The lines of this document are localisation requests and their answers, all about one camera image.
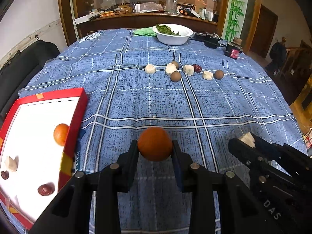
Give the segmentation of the white taro chunk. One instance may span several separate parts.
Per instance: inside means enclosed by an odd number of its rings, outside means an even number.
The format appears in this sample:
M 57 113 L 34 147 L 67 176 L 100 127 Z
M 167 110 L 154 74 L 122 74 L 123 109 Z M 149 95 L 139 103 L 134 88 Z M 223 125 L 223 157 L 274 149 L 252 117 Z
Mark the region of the white taro chunk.
M 171 76 L 171 74 L 172 74 L 173 72 L 176 72 L 176 71 L 177 71 L 176 65 L 174 65 L 173 63 L 168 63 L 168 64 L 167 64 L 167 66 L 166 66 L 166 68 L 165 68 L 165 73 L 166 73 L 166 75 Z
M 255 139 L 250 132 L 244 134 L 239 138 L 240 141 L 250 146 L 251 148 L 255 148 Z
M 183 72 L 185 75 L 193 75 L 195 72 L 195 67 L 192 65 L 184 65 Z
M 16 156 L 14 159 L 10 156 L 7 156 L 5 158 L 5 165 L 8 170 L 11 172 L 16 172 L 18 168 L 18 163 L 19 163 L 19 157 Z
M 156 72 L 156 67 L 152 64 L 147 64 L 144 70 L 147 74 L 154 74 Z
M 205 79 L 205 80 L 212 80 L 213 77 L 214 77 L 214 74 L 212 72 L 210 72 L 210 71 L 204 70 L 202 72 L 202 78 Z

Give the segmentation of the orange tangerine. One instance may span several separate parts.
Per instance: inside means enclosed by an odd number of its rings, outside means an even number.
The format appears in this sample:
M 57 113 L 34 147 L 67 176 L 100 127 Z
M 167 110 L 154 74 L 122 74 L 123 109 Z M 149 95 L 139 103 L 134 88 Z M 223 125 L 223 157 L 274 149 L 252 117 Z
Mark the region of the orange tangerine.
M 150 127 L 139 135 L 137 148 L 148 161 L 161 162 L 170 156 L 173 143 L 163 128 Z
M 68 134 L 69 126 L 67 124 L 58 124 L 53 132 L 53 137 L 55 142 L 59 146 L 65 146 L 67 134 Z

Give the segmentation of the red jujube date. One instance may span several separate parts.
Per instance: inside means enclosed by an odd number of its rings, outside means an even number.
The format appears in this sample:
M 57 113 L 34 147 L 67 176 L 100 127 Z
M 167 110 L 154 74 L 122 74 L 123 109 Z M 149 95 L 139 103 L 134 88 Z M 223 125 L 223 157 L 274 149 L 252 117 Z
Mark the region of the red jujube date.
M 201 73 L 202 67 L 200 65 L 193 64 L 192 66 L 194 67 L 194 72 Z
M 38 187 L 38 193 L 41 196 L 49 196 L 52 195 L 55 191 L 55 187 L 53 183 L 42 184 Z

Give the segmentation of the blue plaid tablecloth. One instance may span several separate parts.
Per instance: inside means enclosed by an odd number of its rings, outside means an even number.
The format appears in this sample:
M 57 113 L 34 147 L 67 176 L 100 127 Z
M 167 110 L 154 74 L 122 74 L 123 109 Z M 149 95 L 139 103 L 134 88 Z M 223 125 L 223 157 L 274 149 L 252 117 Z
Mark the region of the blue plaid tablecloth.
M 179 63 L 181 80 L 165 68 Z M 156 67 L 154 74 L 144 70 Z M 185 75 L 184 65 L 201 73 Z M 202 72 L 222 70 L 220 80 Z M 19 99 L 83 88 L 88 102 L 74 150 L 71 178 L 27 230 L 6 214 L 19 233 L 95 233 L 98 173 L 117 162 L 147 128 L 163 128 L 195 163 L 212 172 L 215 233 L 264 233 L 265 213 L 250 189 L 248 161 L 229 152 L 230 139 L 250 132 L 270 144 L 288 144 L 307 155 L 295 116 L 282 93 L 252 59 L 232 60 L 189 40 L 166 45 L 126 29 L 93 33 L 46 63 Z M 176 183 L 170 156 L 161 162 L 139 152 L 134 182 L 118 193 L 121 233 L 189 233 L 191 193 Z

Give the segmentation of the red white box lid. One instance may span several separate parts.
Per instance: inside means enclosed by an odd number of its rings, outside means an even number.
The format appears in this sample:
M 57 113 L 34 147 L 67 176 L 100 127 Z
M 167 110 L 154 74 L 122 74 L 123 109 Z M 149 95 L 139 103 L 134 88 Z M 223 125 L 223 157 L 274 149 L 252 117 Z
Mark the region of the red white box lid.
M 56 194 L 71 178 L 74 150 L 88 97 L 83 88 L 55 90 L 17 99 L 1 128 L 1 201 L 27 230 L 31 229 Z M 65 146 L 53 137 L 58 124 L 69 126 Z M 16 172 L 5 165 L 18 156 Z M 53 183 L 52 195 L 38 187 Z

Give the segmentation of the dark jar red label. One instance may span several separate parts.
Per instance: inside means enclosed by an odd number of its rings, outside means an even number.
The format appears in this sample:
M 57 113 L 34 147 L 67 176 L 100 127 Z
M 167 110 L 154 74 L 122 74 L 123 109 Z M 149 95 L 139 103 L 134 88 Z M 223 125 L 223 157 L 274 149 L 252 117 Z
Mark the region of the dark jar red label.
M 224 51 L 225 56 L 236 60 L 241 53 L 242 53 L 242 48 L 240 45 L 237 45 L 234 42 L 227 43 L 226 49 Z

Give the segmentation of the red jujube in box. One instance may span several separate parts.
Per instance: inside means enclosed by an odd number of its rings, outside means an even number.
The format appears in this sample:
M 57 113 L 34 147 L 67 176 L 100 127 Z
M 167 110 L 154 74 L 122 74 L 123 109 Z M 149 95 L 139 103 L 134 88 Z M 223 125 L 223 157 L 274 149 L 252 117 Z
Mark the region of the red jujube in box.
M 7 180 L 9 178 L 9 173 L 8 171 L 1 171 L 1 178 L 3 180 Z

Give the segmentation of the black power adapter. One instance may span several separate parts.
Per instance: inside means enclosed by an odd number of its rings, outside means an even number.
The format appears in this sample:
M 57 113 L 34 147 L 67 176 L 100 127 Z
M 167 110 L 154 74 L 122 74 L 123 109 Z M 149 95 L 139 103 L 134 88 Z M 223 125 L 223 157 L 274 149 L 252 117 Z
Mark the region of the black power adapter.
M 219 47 L 220 37 L 213 33 L 195 33 L 194 39 L 196 41 L 203 42 L 204 45 L 208 48 L 217 49 Z

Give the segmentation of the white bowl with greens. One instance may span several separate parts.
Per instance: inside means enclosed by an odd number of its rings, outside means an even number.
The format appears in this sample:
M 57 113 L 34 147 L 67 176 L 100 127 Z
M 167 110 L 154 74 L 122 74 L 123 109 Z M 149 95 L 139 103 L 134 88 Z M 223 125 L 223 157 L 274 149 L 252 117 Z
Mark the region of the white bowl with greens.
M 157 39 L 166 45 L 183 45 L 194 32 L 179 24 L 157 24 L 152 27 Z

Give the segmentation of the wooden sideboard cabinet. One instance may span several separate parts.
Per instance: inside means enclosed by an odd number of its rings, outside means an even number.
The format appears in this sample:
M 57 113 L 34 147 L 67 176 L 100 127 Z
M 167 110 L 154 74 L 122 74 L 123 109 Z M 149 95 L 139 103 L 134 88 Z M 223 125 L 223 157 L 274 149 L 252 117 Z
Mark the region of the wooden sideboard cabinet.
M 67 44 L 98 30 L 180 24 L 195 32 L 242 40 L 251 47 L 262 0 L 177 0 L 177 14 L 165 12 L 166 0 L 58 0 Z

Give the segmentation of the black sofa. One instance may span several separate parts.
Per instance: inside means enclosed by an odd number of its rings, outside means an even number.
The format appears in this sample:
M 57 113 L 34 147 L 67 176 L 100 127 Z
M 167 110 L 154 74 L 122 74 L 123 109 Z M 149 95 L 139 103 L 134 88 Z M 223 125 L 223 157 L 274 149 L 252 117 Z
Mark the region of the black sofa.
M 39 40 L 23 51 L 17 51 L 14 57 L 1 68 L 1 124 L 19 98 L 18 91 L 27 86 L 47 61 L 56 58 L 59 54 L 60 51 L 54 43 Z

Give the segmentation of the green cloth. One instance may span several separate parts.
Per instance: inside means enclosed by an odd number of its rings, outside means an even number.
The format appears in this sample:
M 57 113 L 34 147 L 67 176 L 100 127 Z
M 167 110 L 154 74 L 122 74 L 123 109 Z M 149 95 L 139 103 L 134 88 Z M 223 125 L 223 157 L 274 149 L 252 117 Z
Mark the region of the green cloth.
M 134 36 L 151 36 L 156 37 L 157 34 L 153 31 L 152 27 L 143 27 L 134 30 L 133 32 Z

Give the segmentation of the clear glass jar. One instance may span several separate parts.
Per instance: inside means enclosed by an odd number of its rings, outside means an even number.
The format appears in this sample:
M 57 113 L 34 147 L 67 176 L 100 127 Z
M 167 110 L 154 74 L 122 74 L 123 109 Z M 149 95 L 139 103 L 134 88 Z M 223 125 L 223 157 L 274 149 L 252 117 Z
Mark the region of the clear glass jar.
M 166 0 L 165 12 L 167 14 L 177 14 L 177 0 Z

